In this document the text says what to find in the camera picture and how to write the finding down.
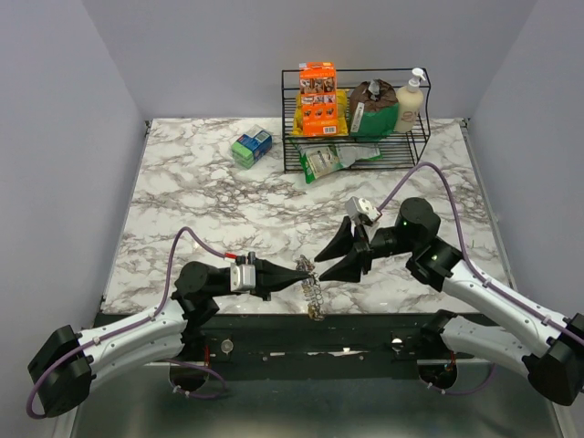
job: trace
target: marble table surface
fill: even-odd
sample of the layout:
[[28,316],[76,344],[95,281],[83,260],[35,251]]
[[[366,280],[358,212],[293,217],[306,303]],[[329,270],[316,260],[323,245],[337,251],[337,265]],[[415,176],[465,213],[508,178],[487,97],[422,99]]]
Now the marble table surface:
[[[230,147],[254,124],[271,131],[275,144],[250,170],[235,166]],[[337,231],[344,203],[353,195],[379,204],[405,172],[336,172],[307,185],[302,173],[283,172],[280,119],[155,120],[102,311],[134,313],[158,304],[171,243],[190,226],[220,251],[244,254],[290,268],[301,255],[312,259]],[[463,135],[455,120],[432,120],[432,137],[423,155],[440,166],[453,187],[473,260],[505,281],[489,219]],[[418,171],[396,196],[422,196],[442,218],[439,236],[456,240],[450,204],[430,169]],[[381,226],[390,226],[399,203],[391,202]],[[407,255],[375,260],[359,284],[322,284],[322,311],[330,313],[434,312],[441,308],[474,311],[462,301],[418,283],[405,269]],[[172,282],[189,261],[228,266],[194,244],[177,246]],[[336,261],[317,264],[324,272]],[[306,313],[297,284],[272,294],[270,302],[243,295],[216,299],[224,313]]]

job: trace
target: gray wall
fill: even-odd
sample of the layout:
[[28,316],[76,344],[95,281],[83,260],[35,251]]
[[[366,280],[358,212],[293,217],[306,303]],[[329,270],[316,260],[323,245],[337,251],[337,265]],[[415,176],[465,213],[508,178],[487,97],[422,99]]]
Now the gray wall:
[[144,125],[79,0],[0,13],[0,435],[42,437],[26,365],[98,308]]
[[584,313],[583,17],[581,0],[540,0],[470,127],[518,289],[569,316]]
[[280,114],[282,68],[430,70],[434,117],[469,116],[535,0],[84,0],[149,117]]

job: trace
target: wire shelf rack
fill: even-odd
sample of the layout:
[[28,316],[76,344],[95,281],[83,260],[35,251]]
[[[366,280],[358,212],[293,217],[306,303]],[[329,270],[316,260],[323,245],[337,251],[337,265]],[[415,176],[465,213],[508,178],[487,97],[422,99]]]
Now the wire shelf rack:
[[[300,155],[296,144],[302,147],[318,147],[323,144],[334,144],[335,147],[368,146],[380,148],[382,158],[376,161],[356,161],[345,171],[387,171],[411,169],[421,159],[430,139],[430,117],[428,116],[428,97],[432,84],[428,70],[423,69],[427,83],[420,86],[424,93],[424,106],[418,114],[411,131],[405,133],[394,132],[387,137],[359,137],[359,140],[349,135],[307,137],[293,135],[294,115],[296,112],[296,97],[299,92],[300,70],[282,70],[282,142],[284,144],[284,172],[302,172]],[[364,80],[375,78],[383,79],[397,89],[407,83],[411,77],[411,68],[362,68],[337,69],[337,88],[346,89],[348,97],[351,91]],[[347,123],[350,121],[349,105],[345,115]]]

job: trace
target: soap dispenser bottle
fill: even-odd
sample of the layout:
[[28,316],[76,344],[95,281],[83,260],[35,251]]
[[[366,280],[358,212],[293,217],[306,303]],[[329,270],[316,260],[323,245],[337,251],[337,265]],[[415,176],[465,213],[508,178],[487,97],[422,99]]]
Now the soap dispenser bottle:
[[401,87],[395,93],[400,104],[398,108],[398,121],[393,129],[395,132],[408,132],[412,130],[423,103],[423,93],[420,90],[421,80],[426,80],[423,70],[421,68],[415,68],[412,70],[412,78],[408,82],[408,85]]

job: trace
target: orange snack box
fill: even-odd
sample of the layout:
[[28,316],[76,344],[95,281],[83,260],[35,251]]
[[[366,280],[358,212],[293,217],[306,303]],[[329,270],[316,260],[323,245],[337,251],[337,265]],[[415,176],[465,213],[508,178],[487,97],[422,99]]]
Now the orange snack box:
[[336,135],[337,70],[332,62],[300,64],[300,98],[303,134]]

